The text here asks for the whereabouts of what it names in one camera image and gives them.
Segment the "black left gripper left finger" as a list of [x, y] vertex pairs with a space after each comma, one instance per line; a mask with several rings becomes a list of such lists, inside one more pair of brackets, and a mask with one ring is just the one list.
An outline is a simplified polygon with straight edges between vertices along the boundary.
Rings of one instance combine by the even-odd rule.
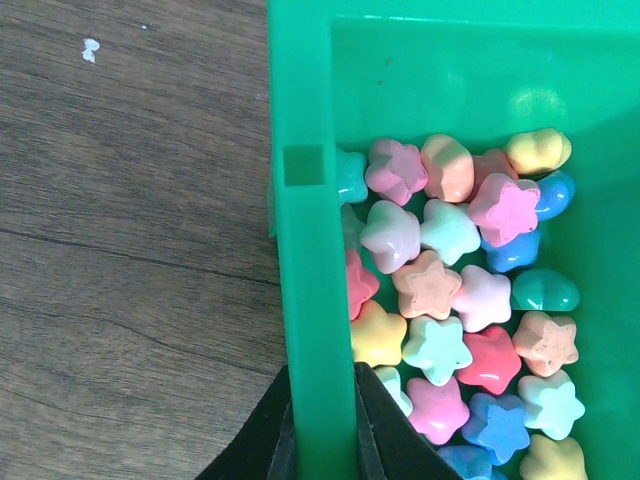
[[296, 473], [291, 387], [284, 366], [239, 433], [197, 480], [294, 479]]

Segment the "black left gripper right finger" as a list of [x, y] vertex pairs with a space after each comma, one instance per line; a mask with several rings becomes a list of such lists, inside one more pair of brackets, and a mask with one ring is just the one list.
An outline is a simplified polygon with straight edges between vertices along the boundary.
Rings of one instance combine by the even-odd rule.
[[359, 362], [354, 372], [359, 477], [459, 480], [415, 431], [373, 369]]

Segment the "green bin with star candies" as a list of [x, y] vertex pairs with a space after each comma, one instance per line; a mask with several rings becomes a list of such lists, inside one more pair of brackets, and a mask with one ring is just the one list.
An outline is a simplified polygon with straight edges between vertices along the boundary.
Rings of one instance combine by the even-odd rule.
[[357, 474], [335, 152], [445, 133], [484, 152], [552, 127], [576, 195], [540, 260], [578, 287], [592, 479], [639, 475], [639, 5], [635, 1], [271, 1], [272, 192], [304, 479]]

